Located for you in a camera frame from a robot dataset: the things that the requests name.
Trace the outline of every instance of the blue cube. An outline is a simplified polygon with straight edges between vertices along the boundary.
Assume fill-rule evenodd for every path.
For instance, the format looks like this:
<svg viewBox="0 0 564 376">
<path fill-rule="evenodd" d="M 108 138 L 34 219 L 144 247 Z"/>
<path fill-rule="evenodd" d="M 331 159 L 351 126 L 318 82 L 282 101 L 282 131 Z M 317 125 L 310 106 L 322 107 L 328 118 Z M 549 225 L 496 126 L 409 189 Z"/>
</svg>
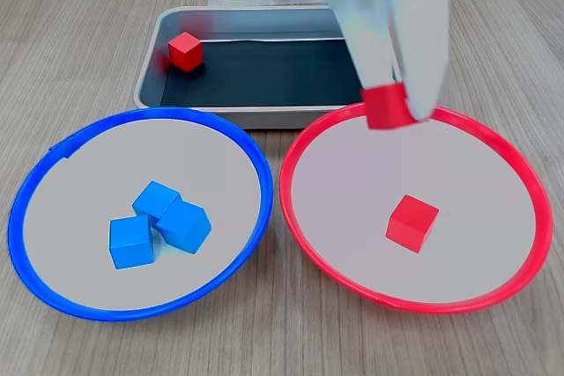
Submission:
<svg viewBox="0 0 564 376">
<path fill-rule="evenodd" d="M 173 201 L 181 199 L 181 195 L 177 191 L 152 181 L 132 206 L 136 215 L 147 215 L 149 223 L 154 228 Z"/>
<path fill-rule="evenodd" d="M 167 244 L 194 254 L 212 231 L 205 210 L 195 204 L 176 200 L 157 222 Z"/>
<path fill-rule="evenodd" d="M 109 253 L 116 269 L 153 263 L 149 217 L 143 215 L 112 220 L 109 224 Z"/>
</svg>

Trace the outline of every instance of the tray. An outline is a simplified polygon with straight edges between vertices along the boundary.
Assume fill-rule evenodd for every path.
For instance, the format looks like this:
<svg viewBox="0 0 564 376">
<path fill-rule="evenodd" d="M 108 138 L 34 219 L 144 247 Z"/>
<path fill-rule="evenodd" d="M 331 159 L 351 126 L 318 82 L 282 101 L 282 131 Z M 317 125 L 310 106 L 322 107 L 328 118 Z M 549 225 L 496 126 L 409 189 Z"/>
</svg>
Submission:
<svg viewBox="0 0 564 376">
<path fill-rule="evenodd" d="M 168 42 L 182 32 L 204 42 L 195 75 L 167 66 Z M 327 6 L 166 11 L 134 92 L 137 107 L 191 107 L 244 129 L 303 129 L 358 101 L 360 82 Z"/>
</svg>

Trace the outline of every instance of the blue rim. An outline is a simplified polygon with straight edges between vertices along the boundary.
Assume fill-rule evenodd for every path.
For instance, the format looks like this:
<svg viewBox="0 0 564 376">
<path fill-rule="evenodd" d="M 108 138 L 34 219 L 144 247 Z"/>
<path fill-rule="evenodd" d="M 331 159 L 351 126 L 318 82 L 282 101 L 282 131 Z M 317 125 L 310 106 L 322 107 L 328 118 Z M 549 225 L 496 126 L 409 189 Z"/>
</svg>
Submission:
<svg viewBox="0 0 564 376">
<path fill-rule="evenodd" d="M 211 129 L 215 129 L 236 142 L 249 156 L 255 166 L 261 187 L 261 207 L 250 240 L 245 245 L 237 258 L 218 276 L 208 284 L 202 286 L 190 294 L 174 301 L 159 306 L 142 308 L 138 310 L 108 311 L 81 306 L 69 301 L 65 297 L 52 291 L 35 273 L 32 264 L 27 257 L 24 243 L 24 222 L 27 207 L 33 197 L 35 189 L 41 183 L 47 172 L 62 158 L 69 158 L 72 153 L 81 146 L 108 129 L 112 129 L 124 123 L 142 121 L 147 119 L 176 119 L 199 123 Z M 67 137 L 61 143 L 53 146 L 49 153 L 35 166 L 27 175 L 26 180 L 19 189 L 16 200 L 11 208 L 10 220 L 8 222 L 8 249 L 11 261 L 19 277 L 27 288 L 39 299 L 54 307 L 55 309 L 82 319 L 93 321 L 133 321 L 146 319 L 159 314 L 172 312 L 180 307 L 202 298 L 204 295 L 215 290 L 223 284 L 239 267 L 251 256 L 259 241 L 263 237 L 266 226 L 271 218 L 272 204 L 274 201 L 274 183 L 272 172 L 268 161 L 255 141 L 242 129 L 218 117 L 215 114 L 207 114 L 194 109 L 183 107 L 153 107 L 138 109 L 110 116 L 81 129 L 75 134 Z"/>
</svg>

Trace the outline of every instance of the red block in tray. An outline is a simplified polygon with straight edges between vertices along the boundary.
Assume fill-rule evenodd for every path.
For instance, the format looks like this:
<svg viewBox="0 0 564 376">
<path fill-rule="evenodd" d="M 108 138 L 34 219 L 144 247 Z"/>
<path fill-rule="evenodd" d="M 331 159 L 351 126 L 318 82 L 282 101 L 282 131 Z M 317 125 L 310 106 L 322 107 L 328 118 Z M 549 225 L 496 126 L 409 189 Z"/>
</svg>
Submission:
<svg viewBox="0 0 564 376">
<path fill-rule="evenodd" d="M 406 195 L 391 215 L 386 237 L 419 253 L 438 214 L 436 207 Z"/>
<path fill-rule="evenodd" d="M 168 43 L 170 62 L 183 70 L 190 72 L 204 63 L 204 45 L 188 33 L 182 33 Z"/>
</svg>

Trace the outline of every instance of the red rim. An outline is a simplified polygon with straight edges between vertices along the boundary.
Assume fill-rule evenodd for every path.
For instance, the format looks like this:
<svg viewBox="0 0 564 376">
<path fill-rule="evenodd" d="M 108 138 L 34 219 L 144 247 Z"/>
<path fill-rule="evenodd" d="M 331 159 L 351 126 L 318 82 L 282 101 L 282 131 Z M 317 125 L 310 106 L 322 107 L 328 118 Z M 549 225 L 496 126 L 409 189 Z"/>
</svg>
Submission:
<svg viewBox="0 0 564 376">
<path fill-rule="evenodd" d="M 535 170 L 509 141 L 485 125 L 474 121 L 472 118 L 442 107 L 435 110 L 432 119 L 459 128 L 487 144 L 511 165 L 529 191 L 537 220 L 535 240 L 527 260 L 517 273 L 496 290 L 475 299 L 448 304 L 420 303 L 390 297 L 355 283 L 353 280 L 333 269 L 329 263 L 311 247 L 305 234 L 301 231 L 300 225 L 293 212 L 292 179 L 295 167 L 300 160 L 301 154 L 308 148 L 309 144 L 326 129 L 340 122 L 364 115 L 366 115 L 364 104 L 357 103 L 322 116 L 301 132 L 288 151 L 284 164 L 282 165 L 280 172 L 280 202 L 282 211 L 284 211 L 290 231 L 292 231 L 293 236 L 311 260 L 327 275 L 361 296 L 398 310 L 416 313 L 442 314 L 474 312 L 501 303 L 522 290 L 542 268 L 552 244 L 553 213 L 548 194 Z"/>
</svg>

